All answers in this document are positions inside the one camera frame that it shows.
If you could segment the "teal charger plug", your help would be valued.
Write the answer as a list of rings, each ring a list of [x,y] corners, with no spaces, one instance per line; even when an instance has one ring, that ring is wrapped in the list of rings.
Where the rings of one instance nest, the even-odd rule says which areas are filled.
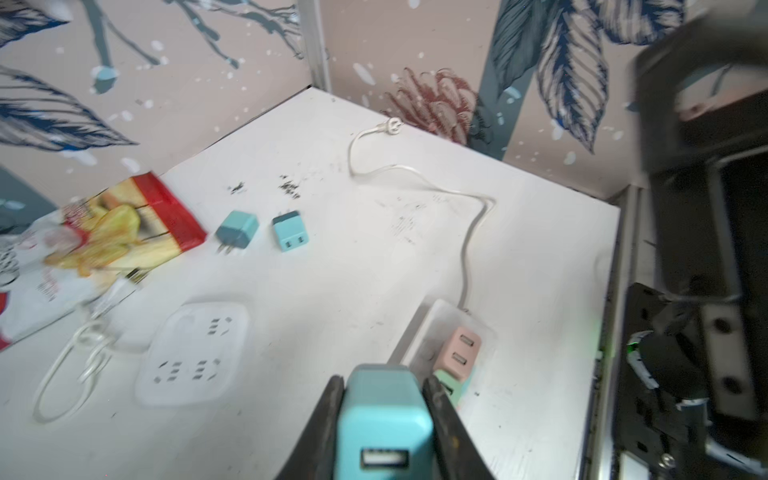
[[[431,479],[434,423],[402,365],[362,364],[348,378],[337,422],[336,479]]]
[[[215,232],[219,241],[218,253],[244,250],[253,240],[259,228],[259,221],[254,214],[233,210]]]

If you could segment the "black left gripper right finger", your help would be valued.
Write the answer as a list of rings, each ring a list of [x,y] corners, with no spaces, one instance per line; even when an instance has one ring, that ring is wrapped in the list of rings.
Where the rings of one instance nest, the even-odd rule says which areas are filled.
[[[441,479],[493,480],[444,386],[431,375],[422,393],[434,425],[434,452]]]

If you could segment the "blue charger plug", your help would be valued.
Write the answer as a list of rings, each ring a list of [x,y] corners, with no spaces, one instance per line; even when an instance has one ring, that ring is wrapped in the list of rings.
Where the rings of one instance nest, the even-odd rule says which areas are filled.
[[[309,242],[303,219],[296,210],[275,217],[272,227],[278,246],[283,252],[294,250]]]

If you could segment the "green charger plug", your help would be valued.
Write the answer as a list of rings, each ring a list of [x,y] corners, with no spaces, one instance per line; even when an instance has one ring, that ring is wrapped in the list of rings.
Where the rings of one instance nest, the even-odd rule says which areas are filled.
[[[464,382],[458,380],[457,378],[452,376],[450,373],[442,369],[434,370],[433,376],[442,385],[444,391],[446,392],[449,398],[450,403],[454,407],[457,407],[465,392]]]

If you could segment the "long white pastel power strip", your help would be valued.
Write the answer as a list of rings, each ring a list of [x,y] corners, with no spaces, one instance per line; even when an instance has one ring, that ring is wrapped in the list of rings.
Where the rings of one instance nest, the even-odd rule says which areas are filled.
[[[438,299],[427,310],[418,329],[406,334],[406,348],[399,356],[399,363],[408,367],[418,381],[433,375],[433,365],[443,343],[459,326],[466,327],[482,338],[482,347],[470,377],[464,382],[465,392],[456,408],[459,416],[467,421],[476,409],[483,389],[487,367],[494,356],[498,343],[497,333],[483,321],[453,304]]]

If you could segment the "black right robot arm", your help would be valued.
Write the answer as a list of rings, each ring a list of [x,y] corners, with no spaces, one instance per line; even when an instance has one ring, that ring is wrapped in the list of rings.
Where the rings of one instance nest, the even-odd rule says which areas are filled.
[[[767,65],[767,17],[703,15],[637,59],[660,288],[628,290],[613,440],[659,479],[767,475],[767,94],[688,118],[711,67]]]

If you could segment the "pink charger plug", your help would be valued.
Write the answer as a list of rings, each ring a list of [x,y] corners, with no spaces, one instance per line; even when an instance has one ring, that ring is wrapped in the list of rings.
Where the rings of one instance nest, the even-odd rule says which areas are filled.
[[[459,326],[443,343],[433,371],[441,370],[460,382],[466,381],[472,373],[481,347],[482,338],[479,334]]]

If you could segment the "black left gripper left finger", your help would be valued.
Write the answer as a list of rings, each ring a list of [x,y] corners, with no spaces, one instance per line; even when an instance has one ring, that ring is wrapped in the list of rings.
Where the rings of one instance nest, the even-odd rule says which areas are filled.
[[[337,422],[344,393],[343,377],[332,376],[293,451],[278,473],[278,480],[330,480],[333,478]]]

